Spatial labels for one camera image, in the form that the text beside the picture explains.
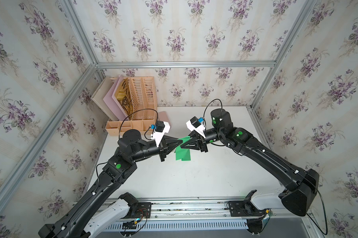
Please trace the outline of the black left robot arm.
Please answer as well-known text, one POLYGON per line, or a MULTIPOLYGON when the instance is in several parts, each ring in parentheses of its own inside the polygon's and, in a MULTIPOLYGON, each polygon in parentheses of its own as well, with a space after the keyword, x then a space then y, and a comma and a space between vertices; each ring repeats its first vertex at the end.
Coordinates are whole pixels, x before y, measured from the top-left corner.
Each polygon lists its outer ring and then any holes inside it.
POLYGON ((137 162, 159 156, 162 161, 182 144, 182 140, 167 136, 170 125, 156 121, 151 140, 144 140, 140 131, 130 129, 118 139, 114 155, 104 163, 102 172, 79 202, 54 224, 44 225, 38 232, 41 238, 94 238, 112 222, 137 210, 138 200, 129 192, 115 204, 98 212, 103 203, 136 171, 137 162))

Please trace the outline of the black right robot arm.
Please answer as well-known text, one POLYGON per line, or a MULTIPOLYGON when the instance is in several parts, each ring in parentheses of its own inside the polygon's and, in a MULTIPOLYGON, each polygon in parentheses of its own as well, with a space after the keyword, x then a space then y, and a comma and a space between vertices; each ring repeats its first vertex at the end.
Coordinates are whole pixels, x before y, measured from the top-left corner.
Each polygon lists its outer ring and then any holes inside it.
POLYGON ((182 149, 208 151, 208 144, 215 141, 239 156, 246 156, 273 175, 283 186, 278 194, 282 205, 294 215, 305 217, 316 196, 320 196, 320 175, 314 169, 302 169, 285 160, 252 133, 233 125, 230 113, 223 107, 211 111, 212 127, 208 129, 204 117, 193 117, 186 122, 191 131, 190 139, 182 149))

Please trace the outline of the green square paper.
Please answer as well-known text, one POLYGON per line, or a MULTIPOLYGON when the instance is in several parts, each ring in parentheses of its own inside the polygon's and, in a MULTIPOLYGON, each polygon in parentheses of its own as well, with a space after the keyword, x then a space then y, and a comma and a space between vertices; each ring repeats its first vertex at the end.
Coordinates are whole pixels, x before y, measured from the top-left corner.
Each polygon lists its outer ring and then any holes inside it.
POLYGON ((181 160, 182 161, 190 161, 191 160, 190 150, 186 150, 186 151, 183 152, 181 160))
MULTIPOLYGON (((190 137, 187 136, 187 137, 181 138, 181 140, 182 140, 183 143, 184 143, 184 142, 187 142, 188 140, 190 140, 190 137)), ((181 161, 183 152, 186 151, 186 150, 187 150, 187 149, 181 149, 181 146, 176 148, 176 150, 175 150, 176 161, 181 161)))

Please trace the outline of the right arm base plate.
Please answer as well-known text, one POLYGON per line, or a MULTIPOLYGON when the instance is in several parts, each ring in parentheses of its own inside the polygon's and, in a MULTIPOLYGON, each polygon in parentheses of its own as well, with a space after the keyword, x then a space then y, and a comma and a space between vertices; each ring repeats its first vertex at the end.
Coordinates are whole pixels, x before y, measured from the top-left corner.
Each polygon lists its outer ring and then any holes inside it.
POLYGON ((226 207, 231 217, 262 217, 269 212, 268 209, 259 210, 250 201, 229 201, 226 207))

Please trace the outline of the yellow black patterned book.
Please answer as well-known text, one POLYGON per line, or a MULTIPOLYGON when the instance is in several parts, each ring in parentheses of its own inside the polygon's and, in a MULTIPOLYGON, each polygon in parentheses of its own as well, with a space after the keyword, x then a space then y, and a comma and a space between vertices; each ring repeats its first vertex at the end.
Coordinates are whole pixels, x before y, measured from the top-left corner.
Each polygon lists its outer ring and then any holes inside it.
POLYGON ((112 97, 125 117, 133 112, 128 78, 119 80, 119 84, 116 86, 112 97))

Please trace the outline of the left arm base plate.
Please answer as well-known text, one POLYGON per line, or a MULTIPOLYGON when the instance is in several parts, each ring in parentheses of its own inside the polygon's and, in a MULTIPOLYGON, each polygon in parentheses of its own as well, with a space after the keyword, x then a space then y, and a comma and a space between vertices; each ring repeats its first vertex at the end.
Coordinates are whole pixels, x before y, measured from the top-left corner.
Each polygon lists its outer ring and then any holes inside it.
POLYGON ((139 202, 137 204, 133 204, 128 213, 123 217, 123 219, 136 219, 136 218, 150 218, 151 216, 151 202, 139 202))

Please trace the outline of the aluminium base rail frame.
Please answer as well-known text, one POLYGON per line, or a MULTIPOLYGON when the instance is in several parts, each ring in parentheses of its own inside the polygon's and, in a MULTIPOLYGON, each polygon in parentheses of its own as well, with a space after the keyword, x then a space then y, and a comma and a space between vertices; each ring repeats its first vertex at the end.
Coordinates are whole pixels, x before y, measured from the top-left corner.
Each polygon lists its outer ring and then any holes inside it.
POLYGON ((231 217, 226 203, 241 197, 219 198, 141 198, 151 202, 151 216, 133 225, 132 219, 112 222, 107 232, 137 237, 147 232, 242 231, 248 238, 319 238, 308 217, 285 209, 268 209, 262 217, 231 217))

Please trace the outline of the pink folder board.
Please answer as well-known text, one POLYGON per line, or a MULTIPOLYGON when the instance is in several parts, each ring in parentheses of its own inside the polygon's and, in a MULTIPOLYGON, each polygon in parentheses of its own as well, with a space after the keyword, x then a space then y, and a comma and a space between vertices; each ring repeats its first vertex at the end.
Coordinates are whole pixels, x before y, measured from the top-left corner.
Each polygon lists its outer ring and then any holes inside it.
POLYGON ((112 121, 124 120, 127 116, 115 96, 116 90, 121 86, 123 80, 124 78, 121 75, 118 77, 105 78, 105 96, 103 97, 103 102, 106 106, 106 115, 112 121))

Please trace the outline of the peach plastic file organizer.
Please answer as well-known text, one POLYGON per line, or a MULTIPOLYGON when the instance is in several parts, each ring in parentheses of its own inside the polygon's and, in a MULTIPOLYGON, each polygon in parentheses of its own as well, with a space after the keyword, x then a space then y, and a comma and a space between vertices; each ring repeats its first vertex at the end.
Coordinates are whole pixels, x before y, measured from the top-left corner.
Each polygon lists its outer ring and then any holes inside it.
POLYGON ((123 77, 128 78, 131 93, 133 112, 124 120, 108 120, 106 131, 110 136, 123 135, 130 129, 151 134, 150 125, 158 118, 157 95, 155 80, 152 76, 147 77, 123 77))

